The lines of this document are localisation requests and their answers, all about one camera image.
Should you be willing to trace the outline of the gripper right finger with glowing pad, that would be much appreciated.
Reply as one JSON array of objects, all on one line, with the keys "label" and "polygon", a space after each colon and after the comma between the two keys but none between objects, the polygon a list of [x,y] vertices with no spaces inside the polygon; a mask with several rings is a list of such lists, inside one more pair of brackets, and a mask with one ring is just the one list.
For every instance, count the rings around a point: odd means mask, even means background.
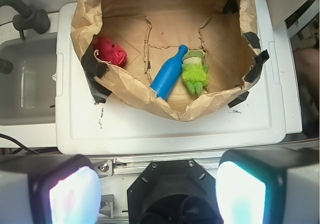
[{"label": "gripper right finger with glowing pad", "polygon": [[320,152],[227,150],[219,162],[215,189],[226,224],[318,224]]}]

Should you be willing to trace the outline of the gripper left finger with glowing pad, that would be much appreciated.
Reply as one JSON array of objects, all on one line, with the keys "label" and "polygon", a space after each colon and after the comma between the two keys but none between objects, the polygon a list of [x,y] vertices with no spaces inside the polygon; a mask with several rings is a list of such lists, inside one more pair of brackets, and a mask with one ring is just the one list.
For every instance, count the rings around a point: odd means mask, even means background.
[{"label": "gripper left finger with glowing pad", "polygon": [[94,224],[102,188],[84,155],[0,158],[2,224]]}]

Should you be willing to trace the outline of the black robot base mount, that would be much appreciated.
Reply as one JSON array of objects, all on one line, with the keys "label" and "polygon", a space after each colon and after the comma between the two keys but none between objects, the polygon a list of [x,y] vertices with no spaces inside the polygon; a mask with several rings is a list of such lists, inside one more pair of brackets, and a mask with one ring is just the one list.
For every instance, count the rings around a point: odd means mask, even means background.
[{"label": "black robot base mount", "polygon": [[127,190],[131,224],[222,224],[216,179],[195,160],[151,162]]}]

